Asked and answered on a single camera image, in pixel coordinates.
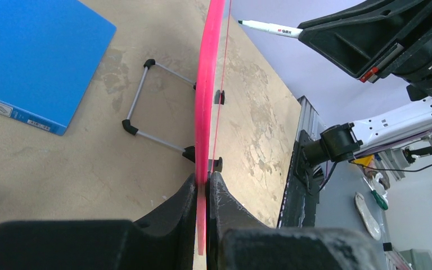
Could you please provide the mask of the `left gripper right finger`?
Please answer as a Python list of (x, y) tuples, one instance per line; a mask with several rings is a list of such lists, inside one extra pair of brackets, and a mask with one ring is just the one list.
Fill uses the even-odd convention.
[(271, 228), (229, 192), (219, 172), (206, 187), (208, 269), (378, 269), (367, 237), (343, 228)]

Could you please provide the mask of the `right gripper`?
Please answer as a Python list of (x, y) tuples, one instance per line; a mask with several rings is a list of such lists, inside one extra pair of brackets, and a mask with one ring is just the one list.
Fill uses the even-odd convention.
[(364, 1), (298, 27), (300, 42), (362, 82), (432, 83), (432, 1)]

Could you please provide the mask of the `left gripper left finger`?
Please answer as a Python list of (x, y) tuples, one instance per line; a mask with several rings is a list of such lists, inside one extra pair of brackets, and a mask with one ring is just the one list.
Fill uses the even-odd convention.
[(21, 220), (0, 224), (0, 269), (191, 269), (195, 175), (131, 220)]

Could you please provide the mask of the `white green marker pen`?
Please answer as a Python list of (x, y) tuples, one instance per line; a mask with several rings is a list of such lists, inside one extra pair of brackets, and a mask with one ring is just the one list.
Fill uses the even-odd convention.
[(243, 26), (247, 26), (251, 29), (255, 29), (261, 32), (267, 32), (274, 35), (283, 37), (298, 39), (302, 33), (302, 29), (293, 28), (289, 26), (283, 26), (278, 24), (271, 24), (266, 22), (254, 21), (254, 20), (238, 20), (238, 23)]

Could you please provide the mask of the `pink framed whiteboard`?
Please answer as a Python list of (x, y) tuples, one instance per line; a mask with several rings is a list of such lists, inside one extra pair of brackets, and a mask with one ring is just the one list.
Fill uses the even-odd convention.
[(200, 44), (195, 96), (195, 173), (197, 254), (206, 254), (206, 184), (213, 171), (223, 92), (231, 1), (210, 1)]

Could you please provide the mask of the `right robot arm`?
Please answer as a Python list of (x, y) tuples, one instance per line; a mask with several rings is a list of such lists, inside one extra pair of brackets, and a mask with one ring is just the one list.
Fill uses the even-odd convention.
[(432, 130), (432, 1), (364, 1), (299, 25), (299, 40), (361, 82), (407, 82), (410, 103), (335, 125), (299, 147), (302, 163), (335, 163)]

